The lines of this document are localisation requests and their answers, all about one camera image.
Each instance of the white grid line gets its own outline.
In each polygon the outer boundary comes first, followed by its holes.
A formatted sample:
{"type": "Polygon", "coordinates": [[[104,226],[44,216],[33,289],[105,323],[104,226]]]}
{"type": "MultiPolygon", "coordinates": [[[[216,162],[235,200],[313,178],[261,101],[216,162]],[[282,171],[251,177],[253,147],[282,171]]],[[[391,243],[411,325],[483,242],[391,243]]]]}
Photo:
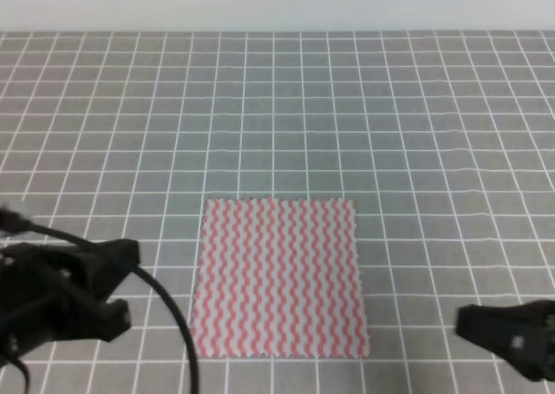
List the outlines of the white grid line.
{"type": "MultiPolygon", "coordinates": [[[[164,38],[163,45],[164,46],[166,45],[166,38],[164,38]]],[[[162,54],[160,55],[160,64],[162,63],[163,57],[164,57],[164,49],[162,49],[162,54]]],[[[159,77],[160,77],[160,70],[161,70],[161,67],[158,67],[158,73],[156,75],[156,80],[158,80],[159,77]]],[[[150,124],[150,118],[151,118],[151,113],[152,113],[152,110],[153,110],[153,106],[154,106],[154,95],[153,95],[153,97],[151,98],[151,101],[150,101],[150,112],[148,113],[148,117],[147,117],[147,127],[150,124]]],[[[145,134],[144,134],[143,140],[142,140],[142,145],[141,145],[141,148],[140,148],[141,152],[140,152],[140,157],[139,157],[139,166],[140,166],[140,162],[142,161],[143,151],[144,151],[146,142],[147,142],[147,131],[145,130],[145,134]]],[[[125,219],[125,223],[124,223],[124,226],[123,226],[123,232],[124,233],[127,230],[128,219],[129,219],[128,215],[131,212],[131,205],[133,204],[133,196],[134,196],[134,191],[137,188],[137,179],[138,179],[138,177],[139,177],[139,173],[137,173],[134,177],[133,192],[131,193],[131,197],[129,198],[129,205],[127,207],[127,217],[125,219]]],[[[164,232],[164,229],[161,227],[160,228],[160,239],[162,239],[163,232],[164,232]]],[[[154,261],[153,275],[156,274],[156,266],[158,264],[159,256],[160,256],[160,252],[158,251],[156,253],[156,259],[154,261]]],[[[153,289],[151,288],[151,289],[149,289],[149,292],[148,292],[149,297],[148,297],[148,302],[147,302],[147,314],[145,315],[145,323],[146,324],[147,324],[147,321],[148,321],[148,315],[150,313],[150,307],[152,305],[152,295],[153,295],[153,289]]],[[[139,361],[142,359],[143,351],[144,351],[144,348],[145,348],[145,339],[146,339],[146,337],[147,337],[147,331],[143,330],[143,332],[140,336],[139,361]]],[[[134,381],[133,381],[133,390],[132,390],[133,394],[137,392],[139,377],[140,377],[140,362],[137,364],[137,367],[135,368],[134,381]]]]}
{"type": "MultiPolygon", "coordinates": [[[[410,38],[408,39],[408,45],[410,46],[411,49],[413,48],[412,47],[412,41],[410,40],[410,38]]],[[[422,87],[422,84],[421,84],[420,71],[418,69],[416,69],[416,75],[418,76],[418,80],[420,82],[422,95],[424,95],[424,88],[422,87]]],[[[426,109],[426,112],[428,113],[428,122],[430,124],[431,129],[432,129],[432,136],[434,137],[434,145],[437,149],[438,160],[440,161],[440,164],[441,164],[441,171],[443,172],[443,179],[445,181],[445,184],[447,185],[447,195],[449,196],[449,203],[451,204],[451,208],[452,208],[453,212],[456,213],[457,212],[456,205],[454,204],[453,195],[451,194],[451,189],[450,189],[450,186],[449,186],[449,180],[447,178],[447,173],[445,172],[445,168],[443,166],[443,161],[441,159],[440,148],[438,146],[437,138],[436,138],[435,133],[434,133],[434,124],[432,123],[432,118],[429,115],[429,109],[428,109],[428,102],[427,101],[424,101],[424,107],[426,109]]],[[[458,216],[455,216],[455,221],[456,221],[456,225],[457,225],[457,232],[459,233],[459,236],[462,238],[463,233],[462,233],[462,228],[460,227],[460,222],[459,222],[458,216]]],[[[463,253],[465,255],[465,260],[466,260],[466,263],[467,263],[467,265],[463,266],[462,268],[465,268],[470,272],[470,279],[472,281],[474,294],[476,296],[476,299],[478,300],[478,304],[481,305],[482,303],[481,303],[481,298],[480,298],[480,292],[478,291],[478,286],[476,285],[476,278],[474,277],[472,263],[470,262],[470,258],[468,256],[467,246],[463,245],[462,250],[463,250],[463,253]]],[[[430,274],[433,276],[434,275],[433,266],[431,266],[431,264],[430,264],[429,267],[430,267],[430,274]]],[[[442,318],[443,315],[442,315],[441,310],[439,310],[439,314],[440,314],[440,318],[442,318]]],[[[494,366],[495,366],[496,374],[498,376],[499,388],[501,390],[501,393],[505,394],[505,388],[503,387],[503,384],[501,383],[497,363],[495,363],[494,366]]]]}
{"type": "MultiPolygon", "coordinates": [[[[190,51],[193,50],[193,44],[194,44],[194,35],[191,37],[190,51]]],[[[185,74],[185,83],[183,85],[183,97],[185,97],[188,82],[189,82],[189,69],[187,69],[186,74],[185,74]]],[[[180,117],[180,121],[179,121],[179,125],[178,125],[178,131],[180,130],[181,124],[183,122],[183,116],[182,115],[183,115],[183,110],[184,110],[183,109],[184,104],[185,104],[185,101],[183,101],[181,103],[181,112],[180,112],[181,117],[180,117]]],[[[175,148],[177,148],[178,140],[179,140],[179,138],[176,138],[175,148]]],[[[173,159],[172,159],[172,174],[171,175],[173,175],[173,173],[175,173],[175,157],[176,156],[177,156],[177,153],[175,153],[175,150],[174,150],[173,159]]],[[[172,179],[169,180],[168,185],[169,185],[168,187],[172,186],[172,179]]],[[[202,202],[203,201],[204,201],[204,197],[201,195],[201,198],[200,198],[201,204],[200,204],[199,216],[202,216],[202,202]]],[[[197,243],[195,245],[195,255],[194,255],[194,261],[193,261],[193,265],[192,265],[192,267],[193,267],[193,278],[191,280],[191,291],[190,291],[190,293],[192,295],[193,295],[193,292],[194,292],[194,283],[195,283],[195,280],[196,280],[196,277],[197,277],[196,270],[197,270],[197,256],[198,256],[198,250],[199,250],[199,240],[200,240],[199,233],[197,233],[197,243]]],[[[158,252],[160,252],[161,246],[162,246],[162,243],[159,243],[158,248],[157,248],[158,252]]],[[[192,311],[193,311],[193,297],[191,296],[190,299],[189,299],[189,308],[188,308],[187,316],[186,316],[187,324],[189,326],[190,331],[192,330],[192,327],[191,327],[191,312],[192,311]]],[[[182,358],[182,363],[181,363],[180,385],[179,385],[178,394],[181,394],[182,392],[184,392],[183,391],[183,386],[184,386],[183,381],[184,381],[184,376],[185,376],[185,372],[186,372],[185,367],[186,367],[187,362],[188,362],[188,359],[187,359],[187,356],[186,356],[186,348],[184,346],[183,347],[183,358],[182,358]]]]}
{"type": "MultiPolygon", "coordinates": [[[[361,74],[361,69],[360,67],[358,68],[358,76],[360,79],[360,83],[361,83],[361,88],[362,88],[362,74],[361,74]]],[[[364,102],[362,104],[363,109],[364,109],[364,114],[367,114],[367,109],[366,109],[366,102],[364,102]]],[[[385,222],[383,221],[383,209],[382,209],[382,198],[380,196],[380,186],[378,183],[378,179],[377,176],[375,174],[375,158],[374,158],[374,149],[372,147],[372,138],[371,138],[371,134],[370,134],[370,126],[369,126],[369,121],[368,121],[368,117],[364,118],[365,122],[366,122],[366,132],[368,135],[368,141],[369,141],[369,148],[370,148],[370,159],[372,160],[372,168],[374,169],[374,182],[375,182],[375,188],[376,188],[376,192],[377,192],[377,196],[378,196],[378,212],[380,214],[380,218],[382,221],[382,234],[383,234],[383,239],[386,240],[387,239],[387,230],[385,227],[385,222]]],[[[386,251],[386,256],[388,259],[388,268],[389,268],[389,279],[391,280],[391,288],[393,290],[393,300],[394,300],[394,305],[395,305],[395,315],[397,318],[397,323],[401,323],[401,312],[399,310],[399,301],[397,298],[397,291],[396,291],[396,285],[395,285],[395,278],[393,276],[393,268],[392,268],[392,264],[391,264],[391,255],[389,253],[389,245],[387,244],[386,241],[386,245],[385,245],[385,251],[386,251]]],[[[402,358],[403,358],[403,365],[404,365],[404,370],[405,370],[405,378],[407,379],[407,387],[408,387],[408,394],[412,394],[413,392],[413,388],[412,388],[412,384],[410,381],[410,372],[408,369],[408,362],[407,362],[407,348],[405,346],[405,340],[403,338],[402,335],[402,330],[401,328],[399,329],[399,340],[401,341],[401,352],[402,352],[402,358]]]]}
{"type": "MultiPolygon", "coordinates": [[[[81,38],[81,41],[80,41],[80,44],[79,44],[79,48],[81,48],[81,46],[83,45],[84,40],[85,40],[85,38],[82,37],[82,38],[81,38]]],[[[70,70],[70,74],[72,74],[74,70],[75,70],[75,67],[73,67],[73,68],[70,70]]],[[[68,87],[68,84],[66,83],[66,84],[64,85],[64,91],[65,91],[65,89],[66,89],[67,87],[68,87]]],[[[59,110],[61,103],[62,103],[62,98],[59,98],[58,103],[57,103],[57,105],[56,105],[55,112],[54,112],[55,117],[56,117],[56,115],[57,115],[57,111],[59,110]]],[[[86,119],[86,118],[83,118],[82,128],[85,126],[85,119],[86,119]]],[[[62,188],[61,188],[61,191],[62,191],[62,192],[63,192],[63,190],[64,190],[64,188],[65,188],[65,186],[66,186],[66,182],[67,182],[68,177],[69,177],[69,168],[71,167],[71,163],[73,162],[74,156],[75,156],[75,154],[72,154],[72,155],[71,155],[70,163],[69,163],[69,165],[68,165],[68,171],[67,171],[66,174],[64,175],[63,183],[62,183],[62,188]]],[[[53,222],[54,222],[54,216],[55,216],[56,213],[57,213],[57,210],[58,210],[58,207],[60,206],[60,201],[61,201],[61,200],[62,200],[62,193],[60,193],[60,195],[59,195],[59,196],[57,197],[57,199],[56,199],[55,207],[54,207],[54,212],[53,212],[53,216],[52,216],[52,218],[51,218],[50,221],[49,221],[49,226],[50,226],[50,227],[52,227],[52,224],[53,224],[53,222]]],[[[46,237],[44,237],[44,239],[42,240],[42,242],[45,242],[45,241],[47,241],[47,240],[48,240],[48,239],[47,239],[46,237]]],[[[42,385],[41,385],[40,394],[44,394],[44,392],[45,392],[45,390],[46,390],[46,385],[47,385],[47,383],[48,383],[48,376],[49,376],[50,370],[51,370],[51,368],[52,368],[51,361],[54,359],[55,352],[56,352],[56,342],[53,343],[52,346],[51,346],[51,348],[50,348],[49,363],[46,365],[46,370],[45,370],[45,372],[44,372],[44,379],[42,380],[42,385]]]]}
{"type": "MultiPolygon", "coordinates": [[[[389,81],[391,82],[391,74],[389,72],[389,69],[388,69],[388,76],[389,76],[389,81]]],[[[395,101],[394,101],[394,109],[395,109],[395,113],[396,113],[396,117],[397,117],[397,125],[400,127],[401,126],[401,120],[399,119],[399,114],[397,113],[397,104],[396,104],[395,101]]],[[[407,157],[407,150],[405,148],[405,142],[404,142],[403,138],[401,138],[401,143],[403,145],[403,150],[405,152],[405,162],[407,164],[407,167],[409,167],[408,157],[407,157]]],[[[413,183],[412,176],[409,176],[408,180],[409,180],[409,183],[410,183],[410,188],[413,191],[413,199],[415,201],[416,213],[418,214],[418,224],[419,224],[419,227],[420,227],[421,236],[425,236],[424,227],[422,226],[422,220],[421,220],[421,216],[420,216],[420,212],[419,212],[419,208],[418,208],[418,202],[416,201],[416,194],[414,193],[415,185],[413,183]]],[[[432,263],[430,262],[430,257],[429,257],[429,253],[428,253],[428,244],[427,244],[426,241],[424,241],[424,253],[426,254],[426,261],[427,261],[428,265],[431,266],[432,263]]],[[[435,304],[437,306],[438,312],[440,312],[440,323],[442,325],[444,325],[443,316],[441,314],[441,304],[440,304],[439,298],[437,297],[438,292],[437,292],[437,287],[436,287],[436,284],[435,284],[435,277],[434,277],[431,269],[429,270],[429,274],[430,274],[430,280],[432,282],[432,289],[433,289],[433,292],[434,292],[434,295],[435,295],[435,304]]],[[[451,348],[449,347],[449,342],[448,342],[448,339],[447,339],[447,333],[445,331],[443,331],[443,342],[445,344],[445,349],[446,349],[446,352],[447,352],[447,361],[449,363],[449,368],[451,370],[451,377],[453,379],[454,394],[459,394],[459,385],[457,383],[457,377],[456,377],[455,372],[454,372],[453,360],[452,360],[452,357],[451,357],[451,348]]]]}

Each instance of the pink wavy stripe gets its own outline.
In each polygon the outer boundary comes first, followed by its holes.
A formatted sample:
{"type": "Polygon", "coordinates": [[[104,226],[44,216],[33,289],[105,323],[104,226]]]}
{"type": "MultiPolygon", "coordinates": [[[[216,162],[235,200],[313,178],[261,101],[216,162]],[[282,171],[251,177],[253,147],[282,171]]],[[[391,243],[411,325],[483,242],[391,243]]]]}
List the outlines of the pink wavy stripe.
{"type": "Polygon", "coordinates": [[[297,313],[297,306],[299,304],[299,299],[297,296],[297,289],[298,289],[298,280],[297,280],[297,249],[295,248],[295,243],[297,242],[297,234],[295,233],[295,227],[297,226],[297,216],[295,215],[295,206],[292,202],[288,202],[291,212],[289,213],[289,235],[291,236],[291,241],[289,242],[289,249],[291,251],[291,259],[289,262],[291,263],[291,280],[293,281],[293,287],[290,289],[290,296],[293,299],[293,306],[292,306],[292,316],[293,316],[293,323],[290,327],[290,333],[293,336],[293,348],[292,351],[295,355],[300,355],[299,352],[299,345],[301,343],[300,337],[297,333],[297,326],[300,322],[300,318],[298,317],[297,313]]]}
{"type": "Polygon", "coordinates": [[[309,248],[308,248],[308,238],[306,236],[307,232],[309,231],[308,228],[308,224],[306,221],[307,218],[307,210],[306,210],[306,205],[307,202],[302,200],[301,201],[301,223],[302,223],[302,227],[301,227],[301,239],[303,240],[303,244],[302,244],[302,248],[304,250],[304,253],[302,254],[302,262],[303,262],[303,280],[304,280],[304,289],[303,289],[303,297],[305,299],[305,303],[306,305],[304,306],[304,316],[306,316],[306,323],[304,324],[304,334],[306,335],[306,346],[304,347],[304,353],[305,354],[309,354],[310,353],[310,348],[312,347],[312,344],[314,343],[314,338],[312,337],[312,332],[310,331],[310,327],[312,325],[312,317],[310,315],[310,308],[312,307],[312,303],[314,303],[314,300],[312,299],[312,297],[310,296],[310,286],[308,285],[311,280],[309,279],[309,271],[310,271],[310,266],[309,266],[309,261],[308,261],[308,253],[309,253],[309,248]]]}
{"type": "Polygon", "coordinates": [[[274,313],[273,313],[273,306],[274,303],[276,302],[276,300],[274,299],[273,296],[273,291],[272,289],[274,288],[275,285],[275,280],[273,278],[273,272],[276,270],[276,261],[274,260],[274,242],[276,239],[275,233],[274,233],[274,217],[273,217],[273,213],[276,210],[276,203],[273,199],[270,199],[270,212],[268,213],[268,215],[270,216],[270,242],[269,242],[269,246],[270,246],[270,252],[269,252],[269,263],[270,263],[270,268],[268,268],[268,271],[266,272],[266,278],[268,279],[268,282],[270,283],[266,289],[266,297],[268,298],[268,324],[265,327],[266,331],[268,331],[268,338],[266,339],[266,343],[264,344],[264,351],[267,354],[271,354],[273,353],[271,348],[272,348],[272,343],[274,341],[274,338],[276,335],[274,335],[274,331],[273,331],[273,323],[274,320],[276,319],[274,317],[274,313]]]}
{"type": "Polygon", "coordinates": [[[331,265],[332,252],[331,252],[331,248],[330,248],[330,246],[331,246],[330,211],[329,211],[328,205],[326,204],[325,201],[321,202],[321,206],[322,206],[322,209],[323,209],[323,223],[324,223],[324,227],[323,227],[323,247],[324,247],[324,250],[325,250],[324,262],[326,264],[326,272],[325,272],[324,275],[325,275],[326,280],[328,281],[328,289],[327,289],[327,292],[326,292],[326,297],[330,301],[330,310],[328,312],[326,312],[326,314],[331,318],[330,334],[331,334],[331,337],[333,338],[331,354],[334,355],[334,352],[338,349],[338,346],[339,346],[339,336],[337,336],[337,332],[336,332],[337,318],[336,318],[336,315],[334,313],[335,306],[336,306],[336,300],[335,300],[335,296],[334,296],[334,291],[335,291],[336,284],[334,283],[333,278],[331,277],[331,272],[333,270],[333,265],[331,265]]]}
{"type": "Polygon", "coordinates": [[[365,337],[364,337],[364,329],[363,329],[364,325],[362,323],[361,314],[364,310],[362,307],[360,294],[358,294],[357,285],[356,285],[356,283],[358,282],[356,265],[355,265],[356,254],[353,253],[353,240],[350,236],[350,232],[353,231],[353,224],[350,221],[350,210],[347,207],[345,209],[346,209],[345,215],[343,218],[345,220],[345,224],[347,225],[347,230],[345,231],[345,235],[347,236],[347,250],[349,251],[349,262],[351,264],[350,279],[351,279],[351,282],[353,283],[350,297],[355,302],[355,308],[357,313],[356,314],[356,336],[360,341],[360,344],[358,345],[359,346],[358,354],[362,356],[364,351],[364,345],[365,345],[365,337]]]}
{"type": "MultiPolygon", "coordinates": [[[[316,215],[317,204],[314,200],[310,201],[310,205],[312,206],[312,223],[314,225],[314,231],[317,231],[319,228],[320,223],[318,222],[318,217],[316,215]]],[[[323,322],[324,317],[322,315],[322,308],[323,308],[323,296],[322,296],[322,281],[320,280],[320,272],[322,271],[322,267],[320,267],[320,262],[318,259],[318,241],[320,240],[320,236],[318,233],[314,233],[314,240],[312,241],[312,251],[314,252],[314,264],[316,267],[316,298],[317,298],[317,306],[316,306],[316,314],[317,314],[317,335],[318,340],[320,341],[320,345],[317,347],[317,351],[319,355],[325,355],[323,351],[323,343],[326,339],[326,335],[323,333],[323,322]]]]}
{"type": "MultiPolygon", "coordinates": [[[[235,263],[235,251],[230,251],[230,247],[227,245],[227,238],[229,236],[229,225],[230,225],[230,216],[229,216],[229,212],[230,210],[232,210],[232,208],[230,208],[230,206],[233,206],[231,204],[231,202],[226,202],[225,203],[225,211],[224,211],[224,237],[223,237],[223,241],[224,241],[224,251],[222,253],[222,257],[224,259],[230,259],[231,263],[232,263],[232,270],[231,270],[231,284],[229,286],[229,291],[231,292],[232,296],[231,296],[231,303],[229,305],[226,306],[227,309],[229,309],[231,311],[231,315],[229,318],[227,318],[226,322],[225,322],[225,328],[227,329],[228,333],[227,333],[227,338],[225,338],[224,341],[224,347],[225,347],[225,353],[227,353],[228,355],[232,354],[232,339],[233,336],[235,335],[235,329],[232,327],[233,322],[235,321],[235,318],[237,316],[237,312],[235,311],[235,309],[233,308],[233,303],[235,302],[235,300],[237,299],[237,294],[236,294],[236,284],[237,284],[237,265],[235,263]]],[[[220,317],[223,317],[223,312],[218,312],[220,317]]]]}
{"type": "MultiPolygon", "coordinates": [[[[249,204],[249,213],[252,213],[252,201],[248,200],[248,204],[249,204]]],[[[257,231],[257,238],[255,239],[256,242],[256,248],[257,251],[254,254],[254,261],[255,261],[255,268],[256,268],[256,274],[257,274],[257,280],[258,283],[255,284],[255,293],[254,293],[254,303],[253,303],[253,308],[254,308],[254,323],[253,323],[253,329],[254,329],[254,339],[251,341],[251,350],[255,355],[260,355],[262,354],[262,352],[258,349],[259,345],[258,345],[258,341],[260,341],[260,339],[262,338],[262,335],[260,334],[260,330],[258,329],[258,323],[260,323],[260,320],[262,320],[262,318],[260,317],[260,311],[258,309],[258,303],[261,302],[262,297],[259,294],[261,292],[262,289],[262,262],[260,261],[260,257],[262,256],[262,224],[264,222],[263,216],[262,216],[262,211],[264,209],[264,205],[259,204],[258,205],[258,213],[257,213],[257,225],[256,225],[256,231],[257,231]]],[[[253,221],[252,221],[252,217],[251,217],[251,221],[247,227],[247,233],[248,233],[248,238],[247,241],[251,242],[251,227],[252,227],[253,221]]]]}
{"type": "Polygon", "coordinates": [[[279,291],[279,303],[277,304],[277,308],[279,309],[279,326],[277,328],[277,333],[279,334],[278,337],[278,345],[277,348],[280,352],[285,352],[285,348],[286,348],[286,342],[287,342],[287,337],[285,335],[285,317],[286,317],[286,312],[285,312],[285,300],[286,300],[286,296],[285,296],[285,278],[284,278],[284,273],[285,273],[285,268],[286,268],[286,264],[285,264],[285,246],[284,246],[284,242],[285,242],[285,210],[284,210],[284,202],[279,201],[278,203],[279,211],[278,211],[278,220],[279,220],[279,228],[277,230],[277,234],[279,236],[279,239],[277,241],[277,244],[279,245],[279,251],[278,251],[278,262],[279,262],[279,270],[277,271],[277,280],[278,282],[281,284],[281,286],[278,287],[278,291],[279,291]]]}
{"type": "MultiPolygon", "coordinates": [[[[208,228],[206,227],[206,223],[205,223],[205,227],[203,230],[203,236],[204,237],[210,237],[211,241],[214,240],[213,236],[210,235],[208,228]]],[[[199,283],[198,283],[198,288],[205,288],[205,283],[209,283],[209,272],[205,271],[205,267],[206,267],[206,258],[210,257],[211,254],[206,250],[206,244],[203,241],[201,243],[201,252],[200,252],[203,256],[200,257],[199,260],[199,283]]],[[[201,300],[199,299],[199,293],[197,292],[195,297],[194,297],[194,306],[193,306],[193,336],[195,338],[195,342],[197,344],[197,346],[199,347],[199,353],[201,355],[205,355],[206,352],[204,350],[204,344],[202,343],[205,340],[205,327],[202,325],[201,321],[205,320],[205,309],[202,308],[202,303],[206,303],[209,298],[211,296],[211,292],[210,292],[210,286],[206,286],[208,287],[206,289],[206,300],[201,300]]]]}
{"type": "MultiPolygon", "coordinates": [[[[244,213],[244,216],[246,217],[246,223],[245,223],[245,236],[246,238],[243,239],[243,246],[245,247],[245,268],[242,268],[241,271],[245,271],[245,273],[240,273],[239,275],[241,277],[244,278],[245,282],[243,283],[244,286],[244,291],[243,294],[245,295],[245,299],[243,300],[242,305],[239,306],[239,308],[241,309],[241,313],[243,315],[241,322],[239,323],[241,326],[241,342],[243,342],[243,339],[247,338],[250,332],[250,329],[248,329],[249,325],[249,305],[251,303],[251,292],[249,292],[249,285],[251,283],[251,277],[249,274],[249,271],[251,270],[251,260],[250,260],[250,253],[252,251],[251,248],[251,230],[250,230],[250,226],[252,225],[252,205],[249,204],[250,202],[246,202],[247,208],[246,208],[246,213],[244,213]]],[[[242,207],[243,205],[241,203],[237,203],[237,205],[239,207],[242,207]]],[[[236,221],[238,222],[239,219],[241,217],[241,214],[239,215],[239,217],[236,219],[236,221]]]]}
{"type": "MultiPolygon", "coordinates": [[[[343,264],[343,261],[347,258],[344,255],[347,255],[348,253],[344,253],[343,249],[340,247],[340,242],[342,241],[341,239],[341,234],[339,233],[339,225],[342,225],[341,219],[340,219],[340,214],[341,214],[341,208],[339,207],[339,201],[335,200],[333,202],[333,206],[335,207],[335,212],[334,212],[334,219],[336,221],[336,228],[335,228],[335,233],[336,233],[336,253],[338,256],[338,260],[337,260],[337,265],[339,267],[339,282],[340,282],[340,289],[339,289],[339,297],[341,298],[341,315],[343,317],[343,328],[342,328],[342,333],[343,336],[347,339],[347,346],[346,346],[346,350],[350,349],[350,347],[353,345],[353,338],[349,333],[349,324],[350,321],[352,319],[352,317],[350,317],[349,313],[348,313],[348,305],[349,305],[349,301],[347,300],[347,298],[345,297],[345,291],[347,288],[347,283],[345,283],[345,265],[343,264]]],[[[343,236],[345,234],[349,234],[350,230],[344,230],[346,228],[345,225],[343,225],[343,236]]]]}
{"type": "MultiPolygon", "coordinates": [[[[214,225],[218,225],[218,222],[219,222],[219,216],[218,216],[219,206],[220,206],[220,201],[219,201],[219,200],[216,200],[216,201],[215,201],[215,204],[214,204],[214,209],[213,209],[213,212],[214,212],[214,222],[215,222],[214,225]]],[[[214,233],[213,230],[212,230],[212,235],[211,235],[211,237],[212,237],[212,239],[211,239],[212,244],[213,244],[213,245],[216,245],[216,233],[214,233]]],[[[216,273],[217,273],[217,272],[215,271],[216,262],[215,262],[215,257],[214,257],[214,255],[215,255],[214,252],[212,252],[212,253],[210,254],[210,256],[211,256],[212,258],[214,258],[214,262],[211,263],[211,265],[212,265],[212,273],[210,274],[210,278],[211,278],[211,279],[215,279],[215,278],[216,278],[216,273]]],[[[226,264],[226,260],[224,259],[223,270],[225,270],[225,264],[226,264]]],[[[218,293],[220,293],[220,292],[222,291],[222,288],[224,287],[224,284],[225,284],[225,283],[224,283],[223,281],[220,281],[220,282],[219,282],[219,288],[216,289],[216,291],[217,291],[218,293]]],[[[212,297],[214,297],[214,294],[212,294],[212,289],[211,289],[211,287],[212,287],[212,286],[208,286],[208,288],[207,288],[208,294],[206,295],[206,299],[208,300],[208,302],[210,302],[210,300],[212,299],[212,297]]],[[[224,301],[224,300],[223,300],[222,298],[219,298],[219,299],[216,301],[216,312],[222,312],[222,303],[223,303],[223,301],[224,301]]],[[[208,341],[208,344],[209,344],[210,346],[215,346],[215,341],[217,341],[219,338],[221,338],[221,334],[220,334],[220,332],[219,332],[219,326],[218,326],[218,323],[217,323],[217,321],[218,321],[218,316],[219,316],[219,315],[217,314],[217,315],[216,315],[216,318],[214,319],[214,322],[212,323],[212,325],[213,325],[213,327],[214,327],[214,329],[215,329],[215,332],[214,332],[213,339],[208,341]]]]}

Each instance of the square cloth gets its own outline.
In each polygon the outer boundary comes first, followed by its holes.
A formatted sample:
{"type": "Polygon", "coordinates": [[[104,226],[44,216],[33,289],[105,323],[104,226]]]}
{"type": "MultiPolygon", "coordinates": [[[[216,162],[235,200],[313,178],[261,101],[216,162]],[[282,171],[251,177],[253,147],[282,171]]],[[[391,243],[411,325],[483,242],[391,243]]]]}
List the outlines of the square cloth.
{"type": "Polygon", "coordinates": [[[209,200],[200,355],[361,357],[369,337],[350,200],[209,200]]]}

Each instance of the fabric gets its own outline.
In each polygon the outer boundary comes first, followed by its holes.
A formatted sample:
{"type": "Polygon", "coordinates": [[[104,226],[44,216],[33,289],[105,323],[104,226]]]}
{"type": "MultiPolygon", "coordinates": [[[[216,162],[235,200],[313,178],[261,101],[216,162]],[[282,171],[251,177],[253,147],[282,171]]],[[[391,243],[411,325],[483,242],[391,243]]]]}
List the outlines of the fabric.
{"type": "Polygon", "coordinates": [[[193,334],[200,355],[369,354],[350,200],[209,200],[193,334]]]}

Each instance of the table surface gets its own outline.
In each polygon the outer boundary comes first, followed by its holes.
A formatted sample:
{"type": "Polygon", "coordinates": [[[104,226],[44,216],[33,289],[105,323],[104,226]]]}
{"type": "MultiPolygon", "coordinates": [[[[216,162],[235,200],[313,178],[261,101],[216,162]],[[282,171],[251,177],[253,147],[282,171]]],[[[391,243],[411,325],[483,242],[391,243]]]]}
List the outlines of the table surface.
{"type": "MultiPolygon", "coordinates": [[[[191,319],[204,200],[352,199],[371,355],[203,358],[203,392],[548,393],[453,324],[553,295],[554,50],[538,31],[0,34],[0,200],[140,240],[191,319]]],[[[33,392],[187,392],[160,300],[118,295],[133,330],[33,352],[33,392]]]]}

